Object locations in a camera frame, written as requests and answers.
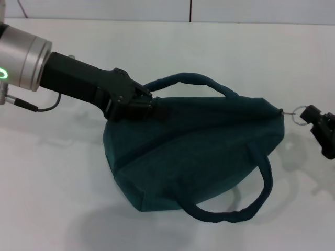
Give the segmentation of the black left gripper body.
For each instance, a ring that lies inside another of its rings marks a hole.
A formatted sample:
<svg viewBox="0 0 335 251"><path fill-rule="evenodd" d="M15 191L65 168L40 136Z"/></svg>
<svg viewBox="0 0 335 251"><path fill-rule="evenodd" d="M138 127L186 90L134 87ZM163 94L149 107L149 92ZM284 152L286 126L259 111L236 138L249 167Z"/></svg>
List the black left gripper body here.
<svg viewBox="0 0 335 251"><path fill-rule="evenodd" d="M108 120L129 118L136 107L135 87L124 70L102 70L56 52L45 63L40 86L92 104Z"/></svg>

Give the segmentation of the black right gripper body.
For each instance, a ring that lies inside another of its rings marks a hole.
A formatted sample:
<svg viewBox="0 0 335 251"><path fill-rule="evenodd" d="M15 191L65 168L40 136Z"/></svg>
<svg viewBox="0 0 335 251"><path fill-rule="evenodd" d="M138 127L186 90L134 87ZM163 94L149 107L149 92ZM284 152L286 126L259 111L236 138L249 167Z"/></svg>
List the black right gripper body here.
<svg viewBox="0 0 335 251"><path fill-rule="evenodd" d="M318 114L312 124L310 131L320 144L322 155L334 159L334 114Z"/></svg>

